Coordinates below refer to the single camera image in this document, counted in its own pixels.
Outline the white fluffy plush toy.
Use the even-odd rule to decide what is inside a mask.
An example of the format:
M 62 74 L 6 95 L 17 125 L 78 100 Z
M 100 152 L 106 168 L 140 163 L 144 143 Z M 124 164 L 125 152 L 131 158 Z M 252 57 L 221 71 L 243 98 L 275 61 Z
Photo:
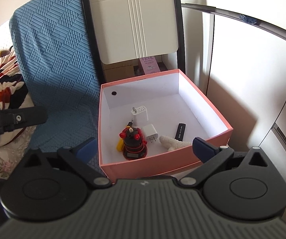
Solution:
M 159 136 L 159 141 L 162 144 L 162 146 L 166 148 L 168 151 L 175 151 L 192 145 L 191 142 L 179 141 L 163 135 Z

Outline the pink cardboard box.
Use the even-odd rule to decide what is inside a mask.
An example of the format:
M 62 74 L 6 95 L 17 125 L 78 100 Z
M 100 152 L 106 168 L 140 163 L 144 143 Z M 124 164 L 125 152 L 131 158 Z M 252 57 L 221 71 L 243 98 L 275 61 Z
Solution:
M 99 107 L 99 164 L 111 181 L 154 175 L 171 175 L 200 166 L 191 146 L 168 151 L 156 140 L 147 144 L 147 155 L 127 160 L 116 146 L 119 134 L 132 120 L 132 108 L 145 106 L 148 124 L 159 135 L 174 138 L 179 123 L 185 123 L 185 142 L 200 137 L 222 146 L 228 143 L 232 126 L 211 101 L 180 70 L 169 70 L 106 83 L 101 86 Z

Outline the black rectangular lighter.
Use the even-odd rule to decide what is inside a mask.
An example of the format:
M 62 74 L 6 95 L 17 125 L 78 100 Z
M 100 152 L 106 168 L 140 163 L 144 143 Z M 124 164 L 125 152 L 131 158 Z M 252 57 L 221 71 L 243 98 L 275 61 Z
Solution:
M 183 141 L 183 136 L 185 134 L 186 124 L 179 123 L 178 128 L 176 130 L 175 139 L 178 141 Z

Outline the red black toy figurine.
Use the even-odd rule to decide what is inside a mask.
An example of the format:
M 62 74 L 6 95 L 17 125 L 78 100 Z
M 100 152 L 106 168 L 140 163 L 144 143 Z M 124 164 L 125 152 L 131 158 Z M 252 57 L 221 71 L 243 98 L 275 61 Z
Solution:
M 127 160 L 138 160 L 147 155 L 147 141 L 138 127 L 127 126 L 119 137 L 123 141 L 122 153 Z

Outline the yellow handled screwdriver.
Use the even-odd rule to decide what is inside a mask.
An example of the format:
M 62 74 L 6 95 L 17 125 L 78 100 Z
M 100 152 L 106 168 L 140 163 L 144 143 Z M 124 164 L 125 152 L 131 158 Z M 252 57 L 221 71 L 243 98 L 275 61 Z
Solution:
M 127 124 L 126 128 L 132 127 L 132 125 L 133 125 L 133 121 L 130 121 L 130 122 Z M 122 151 L 123 151 L 123 148 L 124 148 L 124 142 L 123 142 L 123 139 L 120 138 L 119 141 L 118 141 L 118 144 L 117 144 L 117 146 L 116 146 L 116 149 L 117 149 L 118 152 L 122 152 Z

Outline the dark metal floor rail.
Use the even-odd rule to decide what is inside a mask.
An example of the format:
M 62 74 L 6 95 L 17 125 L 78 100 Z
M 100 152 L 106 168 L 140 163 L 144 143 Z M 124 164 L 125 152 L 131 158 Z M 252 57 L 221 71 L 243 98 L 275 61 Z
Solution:
M 243 22 L 245 24 L 252 25 L 254 27 L 262 29 L 286 41 L 286 30 L 285 29 L 278 27 L 272 23 L 260 20 L 258 18 L 248 16 L 245 14 L 240 14 L 238 12 L 229 11 L 225 9 L 219 9 L 216 7 L 202 5 L 202 4 L 182 3 L 181 6 L 183 8 L 206 12 L 208 14 L 223 16 L 223 17 L 227 17 L 227 18 L 230 18 L 236 21 Z

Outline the white square charger adapter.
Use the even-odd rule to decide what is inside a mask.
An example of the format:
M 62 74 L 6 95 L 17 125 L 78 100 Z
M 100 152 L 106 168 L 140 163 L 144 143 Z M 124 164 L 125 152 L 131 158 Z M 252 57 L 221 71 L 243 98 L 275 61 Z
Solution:
M 145 106 L 133 107 L 131 114 L 133 124 L 136 126 L 142 126 L 148 122 L 148 112 Z

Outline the blue quilted sofa cover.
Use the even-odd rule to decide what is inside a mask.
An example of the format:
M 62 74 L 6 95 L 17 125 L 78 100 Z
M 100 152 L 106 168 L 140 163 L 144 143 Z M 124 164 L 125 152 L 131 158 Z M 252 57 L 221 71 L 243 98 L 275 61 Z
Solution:
M 100 83 L 81 0 L 31 0 L 9 28 L 31 99 L 48 113 L 30 147 L 54 152 L 97 137 Z

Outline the pink product carton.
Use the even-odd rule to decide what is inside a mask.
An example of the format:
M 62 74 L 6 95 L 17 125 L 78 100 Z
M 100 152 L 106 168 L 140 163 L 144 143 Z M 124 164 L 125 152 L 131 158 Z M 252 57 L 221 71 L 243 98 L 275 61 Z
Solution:
M 160 68 L 154 56 L 140 58 L 139 68 L 142 70 L 144 74 L 152 74 L 160 72 Z

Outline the white oval charger plug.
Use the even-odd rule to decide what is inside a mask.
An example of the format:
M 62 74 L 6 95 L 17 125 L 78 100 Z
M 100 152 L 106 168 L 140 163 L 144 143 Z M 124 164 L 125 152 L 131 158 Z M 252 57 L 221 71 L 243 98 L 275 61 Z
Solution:
M 158 132 L 156 131 L 155 127 L 153 124 L 148 124 L 144 127 L 142 127 L 142 133 L 144 135 L 144 138 L 146 139 L 146 141 L 149 141 L 151 143 L 153 143 L 154 141 L 157 140 L 158 138 Z

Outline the floral blanket with lace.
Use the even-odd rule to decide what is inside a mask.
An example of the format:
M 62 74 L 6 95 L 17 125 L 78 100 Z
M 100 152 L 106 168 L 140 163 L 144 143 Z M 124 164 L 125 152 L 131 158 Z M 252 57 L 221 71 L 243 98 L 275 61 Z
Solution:
M 0 51 L 0 109 L 33 107 L 14 48 Z M 26 151 L 35 126 L 0 135 L 0 179 L 7 179 Z

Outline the beige folding table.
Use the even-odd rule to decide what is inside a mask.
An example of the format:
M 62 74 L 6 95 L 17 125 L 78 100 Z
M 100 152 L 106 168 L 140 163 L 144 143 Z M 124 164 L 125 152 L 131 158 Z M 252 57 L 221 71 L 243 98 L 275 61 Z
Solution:
M 89 4 L 103 64 L 178 50 L 174 0 L 89 0 Z

